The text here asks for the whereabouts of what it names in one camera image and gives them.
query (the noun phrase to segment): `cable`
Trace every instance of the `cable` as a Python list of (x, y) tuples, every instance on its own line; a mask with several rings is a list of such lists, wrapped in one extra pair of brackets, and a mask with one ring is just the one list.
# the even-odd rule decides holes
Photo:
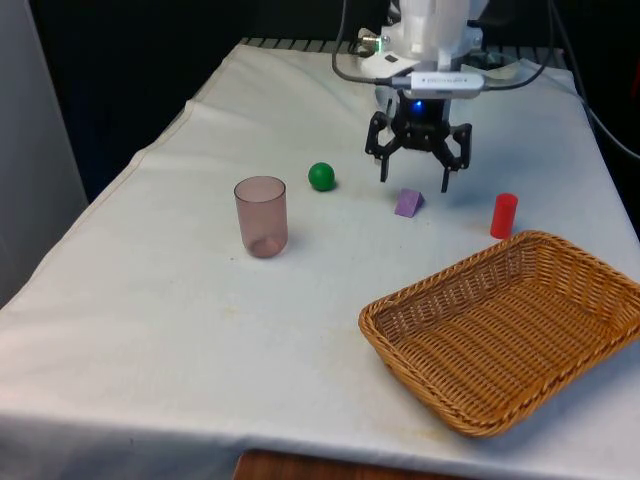
[(547, 67), (551, 64), (551, 59), (553, 58), (553, 55), (555, 53), (555, 40), (556, 40), (554, 19), (553, 19), (554, 17), (553, 0), (547, 0), (547, 9), (548, 9), (547, 13), (549, 15), (549, 52), (547, 53), (547, 58), (544, 59), (544, 62), (542, 62), (542, 65), (540, 66), (538, 71), (523, 82), (514, 83), (511, 85), (490, 86), (484, 89), (485, 92), (506, 92), (509, 90), (517, 90), (519, 88), (526, 87), (527, 85), (530, 85), (533, 82), (535, 82), (540, 77), (540, 75), (544, 73)]
[(383, 85), (383, 86), (391, 86), (391, 78), (369, 78), (369, 77), (356, 77), (353, 75), (348, 75), (344, 73), (338, 67), (338, 50), (340, 49), (340, 45), (342, 45), (342, 41), (344, 39), (344, 31), (347, 24), (347, 10), (349, 7), (349, 0), (342, 0), (342, 19), (340, 20), (340, 30), (338, 30), (338, 38), (336, 39), (336, 45), (331, 52), (331, 68), (333, 68), (334, 73), (343, 80), (352, 83), (364, 83), (366, 85)]
[(560, 16), (560, 12), (558, 11), (558, 7), (556, 6), (553, 0), (550, 1), (551, 9), (553, 12), (553, 16), (555, 18), (556, 24), (558, 25), (558, 30), (560, 31), (560, 37), (562, 38), (562, 43), (564, 43), (564, 47), (569, 54), (569, 60), (573, 66), (573, 75), (576, 79), (576, 85), (578, 86), (578, 93), (580, 93), (580, 97), (589, 104), (589, 100), (587, 98), (587, 90), (584, 88), (584, 82), (582, 81), (582, 75), (580, 74), (580, 69), (578, 68), (578, 61), (573, 50), (573, 45), (571, 44), (571, 40), (569, 38), (569, 34), (567, 33), (567, 29), (562, 21), (562, 17)]
[[(518, 63), (520, 62), (520, 60), (516, 57), (513, 57), (511, 55), (507, 55), (506, 53), (500, 53), (500, 52), (491, 52), (491, 55), (494, 56), (498, 56), (498, 57), (502, 57), (505, 58), (507, 60), (511, 60), (512, 62)], [(611, 142), (613, 142), (613, 144), (618, 147), (620, 150), (622, 150), (625, 154), (629, 155), (631, 158), (635, 159), (635, 160), (639, 160), (640, 161), (640, 154), (634, 152), (633, 150), (631, 150), (629, 147), (627, 147), (624, 143), (622, 143), (612, 132), (611, 130), (609, 130), (607, 128), (607, 126), (604, 124), (604, 122), (600, 119), (600, 117), (596, 114), (596, 112), (593, 111), (593, 109), (589, 106), (589, 104), (587, 103), (587, 101), (585, 100), (585, 98), (580, 95), (579, 93), (574, 92), (573, 90), (571, 90), (569, 87), (567, 87), (566, 85), (564, 85), (562, 82), (560, 82), (558, 79), (552, 77), (551, 75), (545, 73), (544, 76), (550, 80), (551, 82), (555, 83), (556, 85), (558, 85), (562, 90), (564, 90), (566, 93), (573, 95), (574, 97), (576, 97), (578, 100), (580, 100), (582, 102), (582, 104), (585, 107), (585, 110), (587, 112), (587, 116), (589, 117), (589, 120), (593, 120), (593, 122), (595, 122), (595, 124), (602, 130), (602, 132), (607, 136), (607, 138), (609, 138), (609, 140), (611, 140)]]

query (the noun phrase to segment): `wooden floor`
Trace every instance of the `wooden floor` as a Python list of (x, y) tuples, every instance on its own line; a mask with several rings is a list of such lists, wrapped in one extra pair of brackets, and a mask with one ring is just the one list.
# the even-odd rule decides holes
[(233, 480), (455, 480), (429, 473), (334, 462), (271, 452), (247, 452), (238, 461)]

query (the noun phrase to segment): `woven basket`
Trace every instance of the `woven basket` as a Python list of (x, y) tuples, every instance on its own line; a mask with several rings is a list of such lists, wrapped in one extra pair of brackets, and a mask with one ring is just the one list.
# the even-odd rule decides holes
[(446, 423), (492, 436), (640, 336), (640, 286), (525, 232), (369, 305), (359, 324)]

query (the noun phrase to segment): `blue led light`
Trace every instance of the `blue led light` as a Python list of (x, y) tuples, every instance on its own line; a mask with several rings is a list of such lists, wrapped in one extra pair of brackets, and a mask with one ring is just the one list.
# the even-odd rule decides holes
[(424, 112), (424, 103), (422, 103), (422, 100), (418, 100), (417, 102), (414, 102), (414, 104), (411, 106), (411, 110), (416, 115), (420, 115), (421, 113), (423, 113)]

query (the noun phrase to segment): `transparent cup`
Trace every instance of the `transparent cup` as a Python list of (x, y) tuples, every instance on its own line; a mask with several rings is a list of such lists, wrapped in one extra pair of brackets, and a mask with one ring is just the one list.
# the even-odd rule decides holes
[(251, 177), (234, 190), (242, 243), (254, 257), (270, 258), (287, 244), (286, 186), (274, 177)]

